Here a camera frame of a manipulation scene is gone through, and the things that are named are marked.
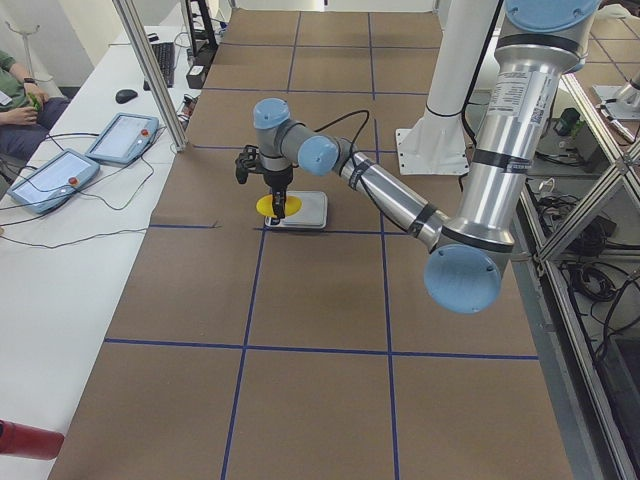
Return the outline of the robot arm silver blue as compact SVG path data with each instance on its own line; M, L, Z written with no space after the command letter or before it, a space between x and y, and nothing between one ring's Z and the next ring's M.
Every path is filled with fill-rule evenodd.
M352 141L294 120L278 98L255 105L257 142L236 159L236 179L260 175L271 192L257 210L266 220L281 220L301 206L287 191L296 169L339 175L428 247L424 283L440 306L480 312L499 295L519 196L560 80L584 64L598 7L595 1L452 3L424 115L397 131L396 146L404 174L465 179L453 216Z

